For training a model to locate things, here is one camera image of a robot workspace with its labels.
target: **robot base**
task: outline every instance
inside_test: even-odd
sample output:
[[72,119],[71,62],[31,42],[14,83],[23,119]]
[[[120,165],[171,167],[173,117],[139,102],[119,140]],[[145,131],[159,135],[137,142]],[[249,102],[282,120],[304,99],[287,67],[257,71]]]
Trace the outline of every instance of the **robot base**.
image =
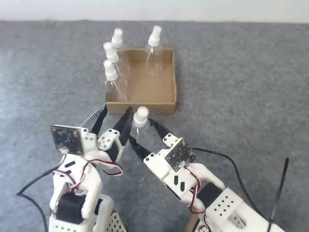
[[93,214],[82,221],[74,224],[56,219],[55,214],[49,218],[49,232],[126,232],[119,217],[113,211],[113,200],[106,195],[100,195],[98,215]]

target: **black plastic part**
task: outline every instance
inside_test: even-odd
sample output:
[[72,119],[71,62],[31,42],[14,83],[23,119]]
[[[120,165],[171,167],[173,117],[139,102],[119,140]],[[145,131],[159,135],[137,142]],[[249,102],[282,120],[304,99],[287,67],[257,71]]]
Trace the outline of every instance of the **black plastic part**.
[[122,146],[125,146],[132,128],[133,109],[130,106],[126,112],[121,116],[119,121],[113,127],[114,130],[119,131],[119,140]]
[[172,132],[169,129],[167,129],[165,126],[161,125],[157,121],[151,118],[149,118],[148,120],[150,121],[150,125],[154,126],[156,132],[158,133],[161,139],[163,139],[168,133],[172,134]]
[[106,151],[112,162],[115,162],[119,153],[119,148],[116,142],[113,142],[112,147]]
[[96,208],[95,208],[95,215],[98,215],[98,210],[100,209],[100,204],[101,204],[102,201],[103,201],[102,198],[98,199],[98,203],[97,203]]
[[205,208],[208,208],[222,193],[222,190],[212,182],[208,182],[205,187],[197,194],[203,203]]
[[72,161],[72,162],[70,162],[70,163],[67,163],[66,165],[64,165],[66,168],[68,168],[68,167],[70,167],[70,166],[72,166],[72,165],[74,165],[75,164],[75,161]]
[[80,224],[83,221],[82,207],[85,202],[85,195],[75,195],[66,193],[58,203],[56,219],[74,224]]
[[174,185],[178,185],[178,176],[174,176]]
[[82,127],[88,128],[90,133],[94,133],[98,136],[103,120],[107,115],[107,111],[107,106],[102,106],[86,119],[86,121],[82,124]]
[[184,182],[180,183],[180,190],[183,192],[184,191]]
[[144,161],[144,159],[151,153],[148,151],[145,147],[139,145],[136,142],[136,139],[132,136],[129,136],[130,144],[135,152],[135,154],[141,159],[141,161]]

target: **black cable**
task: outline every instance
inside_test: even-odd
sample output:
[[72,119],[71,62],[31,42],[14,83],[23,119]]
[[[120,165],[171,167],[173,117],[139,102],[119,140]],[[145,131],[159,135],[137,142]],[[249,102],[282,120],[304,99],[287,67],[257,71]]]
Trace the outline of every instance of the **black cable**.
[[211,227],[206,222],[206,214],[204,215],[204,223],[207,226],[208,232],[211,232]]
[[279,186],[277,194],[276,194],[276,200],[275,200],[274,208],[272,210],[272,213],[271,213],[271,216],[270,216],[270,219],[269,219],[267,232],[270,232],[271,225],[274,221],[274,216],[275,216],[275,213],[276,213],[277,204],[279,202],[279,199],[280,199],[280,196],[281,196],[281,193],[282,193],[282,188],[283,188],[283,184],[284,184],[284,180],[285,180],[286,171],[288,169],[288,165],[289,165],[289,158],[286,158],[285,163],[284,163],[282,176],[281,176],[280,186]]
[[242,182],[242,179],[241,179],[241,177],[240,177],[238,168],[237,168],[235,162],[232,160],[232,158],[230,158],[228,155],[222,154],[222,153],[220,153],[220,152],[211,151],[211,150],[207,150],[207,149],[202,149],[202,148],[193,147],[192,150],[203,151],[203,152],[215,154],[215,155],[217,155],[217,156],[225,157],[225,158],[227,158],[229,161],[231,161],[231,163],[232,163],[233,166],[234,166],[234,169],[235,169],[236,176],[237,176],[237,179],[238,179],[238,181],[239,181],[239,184],[240,184],[240,186],[241,186],[243,192],[245,193],[245,195],[246,195],[248,201],[249,201],[250,204],[252,205],[253,209],[254,209],[259,215],[261,215],[262,217],[264,217],[263,214],[262,214],[262,213],[258,210],[258,208],[255,206],[253,200],[251,199],[250,195],[248,194],[248,192],[247,192],[247,190],[246,190],[246,188],[245,188],[245,186],[244,186],[244,184],[243,184],[243,182]]
[[21,193],[21,194],[18,194],[19,197],[23,197],[25,199],[27,199],[28,201],[32,202],[36,207],[37,209],[39,210],[41,216],[42,216],[42,219],[43,219],[43,224],[44,224],[44,230],[45,232],[48,232],[48,226],[47,226],[47,221],[46,221],[46,217],[45,217],[45,214],[42,210],[42,208],[39,206],[39,204],[34,200],[32,199],[31,197]]
[[54,170],[58,169],[60,167],[60,165],[63,163],[64,159],[66,158],[66,156],[64,156],[64,158],[62,159],[61,163],[59,165],[57,165],[56,167],[54,168],[51,168],[49,170],[47,170],[46,172],[44,172],[43,174],[37,176],[36,178],[34,178],[33,180],[31,180],[29,183],[27,183],[17,194],[16,196],[19,196],[19,197],[23,197],[25,199],[27,199],[28,201],[32,202],[36,207],[37,209],[39,210],[42,218],[43,218],[43,223],[44,223],[44,230],[45,232],[48,232],[48,227],[47,227],[47,221],[46,221],[46,216],[42,210],[42,208],[39,206],[39,204],[34,200],[32,199],[31,197],[23,194],[24,191],[26,191],[31,185],[33,185],[35,182],[37,182],[38,180],[42,179],[43,177],[49,175],[50,173],[52,173]]

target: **red wire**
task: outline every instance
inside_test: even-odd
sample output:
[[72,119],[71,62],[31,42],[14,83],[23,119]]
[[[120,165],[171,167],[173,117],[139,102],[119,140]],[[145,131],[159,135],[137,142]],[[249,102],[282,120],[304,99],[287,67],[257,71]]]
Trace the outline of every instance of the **red wire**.
[[197,199],[197,191],[199,190],[199,188],[202,185],[201,180],[199,179],[199,177],[194,172],[192,172],[190,169],[188,169],[188,167],[184,167],[184,168],[187,169],[190,172],[190,174],[197,180],[197,186],[194,186],[193,198],[192,198],[192,201],[191,201],[190,205],[188,206],[188,208],[190,209],[191,213],[193,213],[193,214],[204,213],[205,211],[194,211],[193,210],[194,202]]
[[188,169],[188,167],[184,167],[186,170],[188,170],[189,172],[190,172],[190,174],[192,175],[192,176],[194,176],[194,178],[197,180],[197,187],[198,187],[198,189],[201,187],[201,180],[199,179],[199,177],[194,173],[194,172],[192,172],[190,169]]
[[72,176],[70,176],[70,175],[67,174],[66,172],[61,171],[61,170],[59,170],[59,169],[54,170],[54,172],[55,172],[55,173],[61,173],[62,175],[67,176],[67,177],[72,181],[72,183],[73,183],[74,185],[76,184],[76,182],[75,182],[75,180],[72,178]]
[[[120,174],[123,173],[122,167],[121,167],[119,164],[117,164],[117,163],[109,162],[109,161],[103,161],[103,160],[100,160],[100,159],[91,159],[91,160],[87,161],[87,163],[84,165],[83,171],[82,171],[82,175],[81,175],[81,178],[80,178],[80,181],[81,181],[81,179],[82,179],[82,177],[83,177],[83,175],[84,175],[84,173],[85,173],[85,170],[86,170],[87,165],[90,164],[90,163],[92,163],[92,162],[100,162],[100,163],[103,163],[103,164],[106,164],[106,165],[111,165],[111,166],[114,166],[114,167],[119,168],[120,172],[115,173],[115,174],[112,174],[112,175],[120,175]],[[72,188],[72,190],[77,189],[77,188],[79,187],[80,184],[81,184],[81,182],[79,182],[76,186],[74,186],[74,187]]]

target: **white wall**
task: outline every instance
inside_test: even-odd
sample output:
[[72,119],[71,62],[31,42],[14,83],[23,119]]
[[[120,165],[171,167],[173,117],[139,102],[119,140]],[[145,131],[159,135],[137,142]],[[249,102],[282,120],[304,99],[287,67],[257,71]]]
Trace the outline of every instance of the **white wall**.
[[309,0],[0,0],[0,19],[309,23]]

